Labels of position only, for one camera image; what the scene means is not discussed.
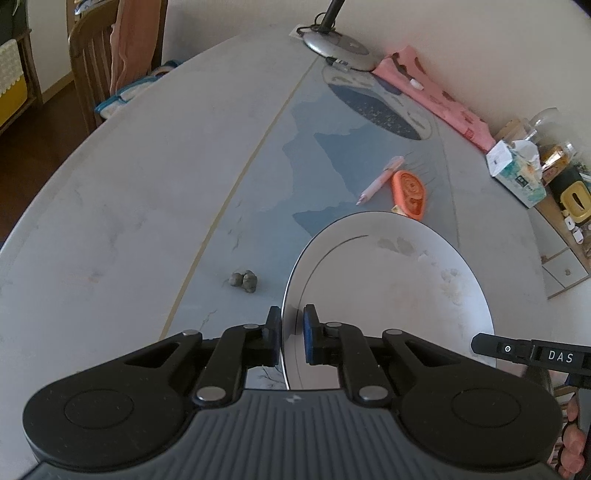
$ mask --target yellow bin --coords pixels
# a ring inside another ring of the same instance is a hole
[[[27,101],[27,84],[22,72],[16,40],[0,46],[0,127]]]

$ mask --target plate rim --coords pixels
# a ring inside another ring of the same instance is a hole
[[[436,234],[439,238],[441,238],[447,245],[449,245],[458,255],[459,257],[462,259],[462,261],[465,263],[465,265],[467,266],[468,270],[470,271],[470,273],[472,273],[472,276],[474,277],[474,279],[476,280],[476,284],[478,285],[478,289],[480,290],[480,293],[482,293],[482,297],[484,298],[484,302],[486,304],[486,308],[488,309],[489,312],[489,317],[491,318],[491,326],[492,326],[492,334],[494,335],[495,333],[495,324],[491,315],[491,309],[489,307],[488,304],[488,300],[486,299],[486,296],[484,295],[484,291],[482,290],[482,286],[480,284],[480,282],[478,281],[478,278],[476,278],[476,275],[474,275],[474,272],[472,270],[472,268],[470,267],[470,265],[468,265],[468,263],[466,262],[466,260],[464,259],[464,257],[462,256],[462,254],[459,252],[459,250],[457,248],[455,248],[450,242],[448,242],[444,237],[442,237],[439,233],[437,233],[435,230],[433,230],[432,228],[430,228],[428,225],[425,225],[422,222],[419,222],[418,220],[414,220],[412,218],[406,217],[404,215],[400,215],[398,213],[394,213],[394,212],[383,212],[383,211],[374,211],[374,210],[366,210],[364,212],[353,212],[350,213],[348,215],[345,215],[339,219],[334,220],[333,222],[330,222],[328,225],[326,225],[320,232],[318,232],[317,234],[315,234],[312,238],[310,238],[310,241],[308,241],[308,243],[306,244],[306,246],[304,247],[304,249],[301,251],[300,255],[298,256],[297,260],[295,261],[295,264],[293,266],[293,268],[291,269],[291,273],[289,276],[289,279],[287,280],[287,285],[285,286],[285,291],[283,294],[283,300],[281,302],[281,336],[280,336],[280,361],[281,361],[281,370],[283,371],[283,379],[285,381],[285,386],[287,387],[287,390],[291,390],[291,385],[289,382],[289,379],[287,377],[287,369],[285,368],[285,336],[284,336],[284,332],[285,332],[285,307],[286,307],[286,302],[287,302],[287,296],[288,296],[288,292],[291,286],[291,282],[293,280],[294,277],[294,273],[296,272],[296,269],[302,259],[302,257],[304,256],[304,254],[306,253],[306,251],[309,249],[310,245],[312,244],[312,242],[318,237],[320,236],[325,230],[329,229],[332,225],[334,225],[337,222],[340,222],[341,220],[344,220],[346,218],[352,217],[352,216],[356,216],[356,215],[362,215],[362,214],[367,214],[367,213],[371,213],[374,215],[397,215],[400,218],[405,218],[406,220],[410,221],[410,222],[417,222],[420,223],[421,225],[423,225],[424,227],[426,227],[427,229],[431,230],[434,234]],[[345,242],[353,239],[353,238],[362,238],[364,236],[368,236],[368,235],[358,235],[357,237],[351,237],[347,240],[345,240]],[[339,245],[336,245],[335,247],[333,247],[331,250],[329,250],[328,252],[326,252],[326,254],[322,257],[322,259],[318,262],[318,265],[322,262],[322,260],[330,253],[332,252],[335,248],[337,248],[338,246],[342,245],[343,243],[340,243]]]

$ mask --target pink pen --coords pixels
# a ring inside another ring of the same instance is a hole
[[[404,157],[394,157],[392,160],[388,162],[388,164],[384,167],[384,171],[382,174],[375,179],[369,187],[367,187],[359,196],[359,200],[355,205],[361,205],[362,203],[367,202],[374,194],[382,188],[382,185],[386,183],[389,178],[394,175],[404,163]]]

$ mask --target human hand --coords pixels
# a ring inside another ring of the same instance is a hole
[[[579,404],[576,396],[570,399],[566,407],[566,416],[569,420],[575,421],[579,416]],[[558,473],[562,478],[569,478],[581,471],[584,465],[583,449],[585,447],[585,434],[579,430],[576,423],[566,427],[562,435],[564,448],[560,452]]]

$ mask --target drawer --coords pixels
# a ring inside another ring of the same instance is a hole
[[[534,230],[535,243],[538,245],[541,257],[550,258],[567,248],[562,237],[554,230],[544,216],[535,208],[528,210],[531,226]]]
[[[547,297],[551,297],[559,291],[564,290],[564,287],[560,284],[560,282],[550,275],[545,268],[542,269],[542,276],[544,277],[544,287]]]
[[[570,287],[573,283],[582,280],[587,276],[585,267],[573,253],[567,250],[552,260],[547,261],[543,267],[556,279],[563,287]]]

